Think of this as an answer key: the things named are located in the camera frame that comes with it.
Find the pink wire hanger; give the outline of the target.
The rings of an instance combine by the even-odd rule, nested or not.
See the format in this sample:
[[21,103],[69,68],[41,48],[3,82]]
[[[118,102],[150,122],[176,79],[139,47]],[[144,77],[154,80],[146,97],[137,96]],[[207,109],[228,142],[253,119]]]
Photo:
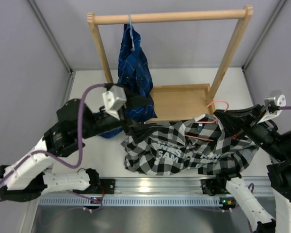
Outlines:
[[[226,108],[224,110],[224,112],[226,112],[229,109],[229,103],[225,100],[213,100],[211,103],[209,103],[206,107],[210,108],[212,105],[214,105],[217,102],[223,102],[226,104]],[[213,121],[197,121],[198,124],[218,124],[219,120],[217,117],[215,117],[215,120]],[[198,139],[198,140],[202,140],[202,141],[208,141],[208,142],[212,142],[212,139],[207,139],[207,138],[202,138],[202,137],[197,137],[197,136],[192,136],[192,135],[185,135],[188,138],[193,138],[193,139]]]

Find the black white checked shirt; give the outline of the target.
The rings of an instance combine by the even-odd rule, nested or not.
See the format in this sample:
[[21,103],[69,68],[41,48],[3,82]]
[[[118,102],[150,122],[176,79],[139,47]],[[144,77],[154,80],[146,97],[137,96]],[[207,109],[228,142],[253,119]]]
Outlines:
[[[126,152],[125,169],[158,176],[191,169],[203,175],[214,175],[226,169],[245,170],[258,146],[247,137],[233,139],[220,121],[218,124],[197,123],[213,120],[214,116],[204,114],[190,120],[167,122],[140,143],[127,137],[121,143]],[[188,138],[186,134],[213,141]]]

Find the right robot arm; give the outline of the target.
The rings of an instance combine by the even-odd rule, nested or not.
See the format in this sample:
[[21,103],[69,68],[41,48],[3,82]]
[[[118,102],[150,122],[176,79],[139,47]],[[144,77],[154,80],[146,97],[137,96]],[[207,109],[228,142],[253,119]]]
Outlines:
[[214,111],[233,139],[247,136],[275,160],[267,165],[275,197],[275,217],[245,187],[238,170],[225,169],[216,174],[216,188],[235,198],[255,233],[291,233],[291,130],[279,134],[272,120],[285,109],[285,106],[269,103],[241,110]]

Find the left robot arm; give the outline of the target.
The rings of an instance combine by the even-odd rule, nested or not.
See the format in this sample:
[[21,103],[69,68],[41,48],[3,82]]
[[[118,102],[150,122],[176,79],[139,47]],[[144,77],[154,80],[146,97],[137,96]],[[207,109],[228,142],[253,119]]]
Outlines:
[[159,130],[155,124],[138,123],[127,110],[151,104],[151,98],[129,92],[116,84],[102,85],[103,106],[93,113],[86,94],[69,100],[57,111],[58,121],[20,160],[0,166],[0,201],[27,202],[41,195],[73,191],[78,195],[102,190],[95,169],[80,167],[83,140],[118,128],[139,143]]

